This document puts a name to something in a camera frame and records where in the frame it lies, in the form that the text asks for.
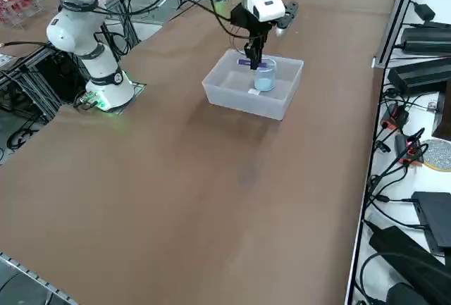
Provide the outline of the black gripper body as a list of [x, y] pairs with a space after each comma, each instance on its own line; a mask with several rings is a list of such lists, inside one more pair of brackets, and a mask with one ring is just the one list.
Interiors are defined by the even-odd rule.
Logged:
[[230, 23], [249, 32], [250, 37], [260, 37], [267, 34], [273, 25], [269, 22], [260, 22], [258, 18], [250, 13], [242, 4], [238, 4], [230, 12]]

